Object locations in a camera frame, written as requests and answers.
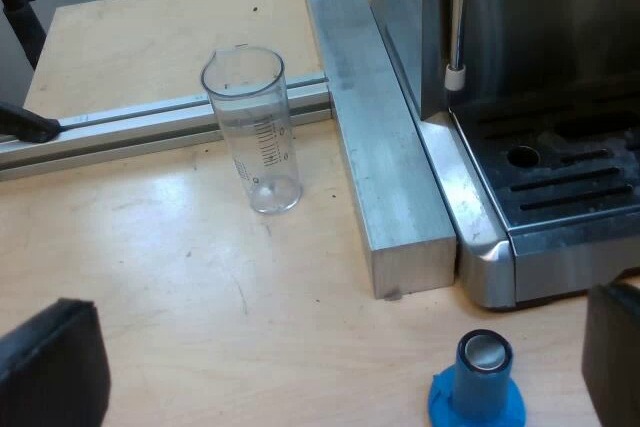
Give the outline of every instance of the wooden table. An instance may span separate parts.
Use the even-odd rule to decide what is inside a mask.
[[[61,116],[191,94],[212,47],[247,41],[313,72],[304,8],[59,9],[28,107]],[[429,425],[432,376],[464,333],[490,328],[514,347],[528,425],[598,425],[580,374],[583,296],[512,313],[476,308],[458,286],[374,300],[334,123],[295,136],[305,190],[279,216],[249,209],[223,142],[0,183],[0,332],[58,297],[94,300],[107,426],[373,427]]]

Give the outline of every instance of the clear plastic measuring cup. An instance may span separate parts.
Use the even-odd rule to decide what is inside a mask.
[[[293,207],[302,187],[280,56],[261,47],[216,50],[201,80],[251,207],[262,213]]]

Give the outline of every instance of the slot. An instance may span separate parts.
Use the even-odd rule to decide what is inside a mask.
[[[518,137],[520,135],[528,135],[532,133],[533,133],[533,129],[509,130],[507,132],[496,132],[494,134],[487,135],[485,137],[485,140],[508,139],[509,137]]]
[[[583,152],[581,154],[566,155],[560,159],[560,162],[563,164],[574,164],[584,160],[601,159],[608,156],[609,151],[607,149],[598,149],[590,152]]]
[[[558,197],[555,199],[521,204],[520,210],[530,211],[530,210],[544,209],[547,207],[557,207],[559,205],[573,204],[575,202],[583,202],[586,200],[595,200],[603,197],[609,197],[612,195],[629,194],[630,192],[633,192],[633,187],[629,184],[626,184],[626,185],[621,185],[619,187],[612,187],[610,189],[584,192],[582,194],[576,194],[576,195],[571,195],[567,197]]]
[[[551,179],[538,180],[536,182],[527,182],[511,186],[511,192],[522,192],[523,190],[539,189],[541,187],[549,187],[551,185],[569,184],[580,180],[597,179],[600,177],[608,177],[620,173],[618,167],[609,167],[607,169],[593,170],[591,172],[582,172],[580,174],[564,175],[562,177],[554,177]]]
[[[593,102],[596,104],[604,104],[605,102],[613,102],[616,100],[628,100],[628,99],[634,99],[636,97],[640,97],[640,91],[627,92],[626,94],[609,95],[607,97],[600,97],[599,99],[595,99]]]
[[[559,122],[555,131],[565,139],[579,139],[620,132],[635,127],[639,123],[640,118],[633,112],[606,112]]]
[[[485,117],[478,121],[479,125],[492,124],[494,122],[506,122],[509,120],[528,119],[530,117],[541,117],[548,114],[556,114],[559,112],[568,112],[573,109],[571,105],[554,105],[553,107],[544,107],[541,109],[528,110],[513,114],[496,115],[493,117]]]

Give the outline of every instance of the stainless steel machine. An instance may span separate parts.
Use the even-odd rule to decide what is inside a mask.
[[[640,0],[373,0],[478,304],[640,266]]]

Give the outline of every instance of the drip tray grate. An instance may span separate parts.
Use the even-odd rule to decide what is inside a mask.
[[[640,208],[640,91],[473,104],[455,116],[509,228]]]

